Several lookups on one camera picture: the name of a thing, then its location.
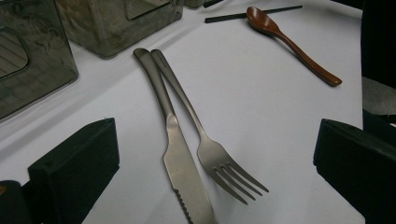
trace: clear plastic container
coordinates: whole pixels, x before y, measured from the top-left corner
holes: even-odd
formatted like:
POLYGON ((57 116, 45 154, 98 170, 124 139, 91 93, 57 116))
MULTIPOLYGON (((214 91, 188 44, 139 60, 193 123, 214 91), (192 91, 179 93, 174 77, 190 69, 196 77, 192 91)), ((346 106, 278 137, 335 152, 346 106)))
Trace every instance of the clear plastic container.
POLYGON ((180 20, 184 0, 56 0, 67 37, 103 59, 180 20))
POLYGON ((0 1, 0 119, 77 77, 52 0, 0 1))

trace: spoon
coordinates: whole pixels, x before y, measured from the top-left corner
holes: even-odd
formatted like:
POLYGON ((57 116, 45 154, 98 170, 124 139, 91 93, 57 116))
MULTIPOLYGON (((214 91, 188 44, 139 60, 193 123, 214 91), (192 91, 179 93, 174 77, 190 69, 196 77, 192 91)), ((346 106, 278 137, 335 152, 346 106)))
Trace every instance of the spoon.
POLYGON ((272 35, 280 40, 282 40, 286 45, 291 48, 291 50, 297 55, 297 58, 309 69, 313 72, 317 77, 322 79, 330 86, 338 86, 343 81, 326 71, 320 65, 315 63, 311 58, 308 57, 294 42, 292 42, 286 35, 284 35, 280 30, 276 23, 271 20, 270 17, 265 14, 265 12, 261 11, 256 7, 249 7, 247 9, 247 20, 249 24, 256 29, 257 31, 265 34, 272 35))

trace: knife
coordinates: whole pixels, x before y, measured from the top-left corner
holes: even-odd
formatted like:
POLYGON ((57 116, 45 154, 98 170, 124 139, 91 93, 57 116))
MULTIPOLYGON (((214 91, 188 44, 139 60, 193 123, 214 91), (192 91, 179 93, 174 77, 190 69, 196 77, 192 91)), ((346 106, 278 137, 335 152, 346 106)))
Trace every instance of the knife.
POLYGON ((134 56, 145 70, 163 112, 168 134, 168 148, 163 155, 163 161, 184 214, 190 224, 217 224, 204 183, 178 125, 161 73, 148 50, 135 49, 134 56))

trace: brown spoon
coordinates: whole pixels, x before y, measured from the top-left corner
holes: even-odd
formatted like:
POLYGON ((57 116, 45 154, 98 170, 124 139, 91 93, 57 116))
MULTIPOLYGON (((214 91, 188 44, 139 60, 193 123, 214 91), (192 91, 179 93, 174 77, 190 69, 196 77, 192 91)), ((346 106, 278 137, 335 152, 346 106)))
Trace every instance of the brown spoon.
POLYGON ((249 7, 247 9, 247 19, 249 24, 256 29, 257 31, 265 34, 265 35, 272 35, 287 44, 291 50, 297 55, 297 58, 309 69, 313 72, 317 77, 322 79, 324 82, 329 84, 330 86, 338 86, 343 81, 336 77, 335 75, 331 74, 330 72, 326 71, 320 65, 315 63, 311 58, 308 57, 296 44, 294 44, 287 36, 285 36, 280 30, 276 23, 271 20, 265 14, 256 7, 249 7))

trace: spoon handle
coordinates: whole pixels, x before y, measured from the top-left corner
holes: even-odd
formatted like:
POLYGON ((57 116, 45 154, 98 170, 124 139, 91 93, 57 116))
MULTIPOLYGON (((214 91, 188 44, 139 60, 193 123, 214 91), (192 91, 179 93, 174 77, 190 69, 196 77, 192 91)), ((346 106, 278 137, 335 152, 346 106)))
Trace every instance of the spoon handle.
POLYGON ((286 35, 282 32, 278 31, 276 33, 276 37, 281 39, 285 44, 287 44, 291 50, 297 55, 298 59, 309 69, 313 72, 317 77, 322 79, 324 82, 329 84, 330 86, 338 86, 343 81, 333 75, 332 73, 326 71, 320 65, 314 62, 308 55, 306 55, 293 41, 291 41, 286 35))

